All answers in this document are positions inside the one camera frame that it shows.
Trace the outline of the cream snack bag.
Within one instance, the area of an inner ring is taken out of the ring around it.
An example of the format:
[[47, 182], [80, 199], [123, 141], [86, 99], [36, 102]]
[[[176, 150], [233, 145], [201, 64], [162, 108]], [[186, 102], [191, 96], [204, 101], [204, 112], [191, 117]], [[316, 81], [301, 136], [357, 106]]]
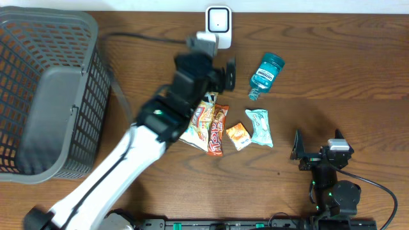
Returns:
[[202, 151], [208, 150], [210, 123], [213, 120], [218, 93], [207, 92], [194, 111], [180, 140]]

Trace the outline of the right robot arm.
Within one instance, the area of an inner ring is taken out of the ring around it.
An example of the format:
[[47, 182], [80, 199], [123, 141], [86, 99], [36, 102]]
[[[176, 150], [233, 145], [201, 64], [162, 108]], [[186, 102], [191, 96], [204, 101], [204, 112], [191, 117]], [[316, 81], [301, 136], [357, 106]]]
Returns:
[[299, 161], [299, 170], [311, 171], [310, 200], [317, 205], [317, 213], [305, 222], [306, 229], [351, 229], [361, 188], [347, 180], [339, 181], [337, 172], [348, 165], [353, 153], [339, 130], [316, 153], [306, 152], [301, 131], [295, 132], [290, 159]]

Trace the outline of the orange chocolate bar wrapper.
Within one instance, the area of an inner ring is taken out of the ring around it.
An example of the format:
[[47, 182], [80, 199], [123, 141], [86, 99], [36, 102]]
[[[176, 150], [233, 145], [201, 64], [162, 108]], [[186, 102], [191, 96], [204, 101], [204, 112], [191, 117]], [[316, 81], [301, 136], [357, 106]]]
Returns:
[[221, 157], [223, 154], [222, 135], [225, 128], [228, 110], [228, 105], [215, 104], [215, 110], [210, 125], [210, 136], [208, 141], [208, 154], [211, 156]]

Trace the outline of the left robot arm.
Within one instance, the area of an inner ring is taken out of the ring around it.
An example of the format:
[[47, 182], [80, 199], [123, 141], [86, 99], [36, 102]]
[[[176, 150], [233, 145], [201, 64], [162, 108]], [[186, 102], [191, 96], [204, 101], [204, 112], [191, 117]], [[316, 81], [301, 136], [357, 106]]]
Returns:
[[24, 229], [99, 229], [114, 203], [134, 180], [186, 131], [205, 93], [232, 91], [236, 59], [214, 68], [205, 54], [179, 54], [171, 84], [164, 84], [139, 111], [134, 123], [104, 161], [49, 211], [32, 208]]

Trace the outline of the small orange snack packet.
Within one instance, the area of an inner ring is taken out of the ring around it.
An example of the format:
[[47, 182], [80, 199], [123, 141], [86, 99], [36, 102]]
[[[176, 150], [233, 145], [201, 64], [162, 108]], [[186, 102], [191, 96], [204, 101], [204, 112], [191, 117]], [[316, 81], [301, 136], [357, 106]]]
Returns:
[[242, 123], [238, 123], [227, 129], [226, 133], [237, 151], [244, 149], [252, 142], [248, 131]]

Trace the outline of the blue mouthwash bottle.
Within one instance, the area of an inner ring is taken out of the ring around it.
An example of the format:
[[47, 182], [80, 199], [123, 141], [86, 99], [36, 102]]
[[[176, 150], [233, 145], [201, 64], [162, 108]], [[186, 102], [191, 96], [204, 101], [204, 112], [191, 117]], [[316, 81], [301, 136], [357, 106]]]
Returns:
[[266, 52], [250, 79], [249, 98], [257, 100], [261, 94], [268, 93], [284, 65], [285, 61], [280, 56]]

